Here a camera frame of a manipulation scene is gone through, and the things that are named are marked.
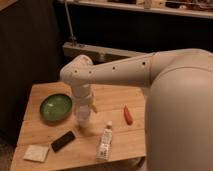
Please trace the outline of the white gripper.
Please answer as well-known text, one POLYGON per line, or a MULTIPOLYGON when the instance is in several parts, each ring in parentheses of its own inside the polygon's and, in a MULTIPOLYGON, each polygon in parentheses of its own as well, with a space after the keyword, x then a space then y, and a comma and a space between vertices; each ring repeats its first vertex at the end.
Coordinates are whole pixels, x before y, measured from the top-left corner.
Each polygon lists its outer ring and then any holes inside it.
POLYGON ((93 91, 90 84, 73 86, 72 97, 77 115, 89 115, 91 108, 93 112, 98 113, 96 106, 93 104, 93 91))

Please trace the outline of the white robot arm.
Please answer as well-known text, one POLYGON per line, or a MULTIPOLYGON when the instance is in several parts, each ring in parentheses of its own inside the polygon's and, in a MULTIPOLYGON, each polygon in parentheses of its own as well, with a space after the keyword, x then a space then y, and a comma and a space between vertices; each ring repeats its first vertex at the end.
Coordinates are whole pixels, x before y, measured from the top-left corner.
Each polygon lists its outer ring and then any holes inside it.
POLYGON ((147 171, 213 171, 213 53, 179 49, 94 65, 79 55, 60 71, 78 104, 92 84, 147 87, 147 171))

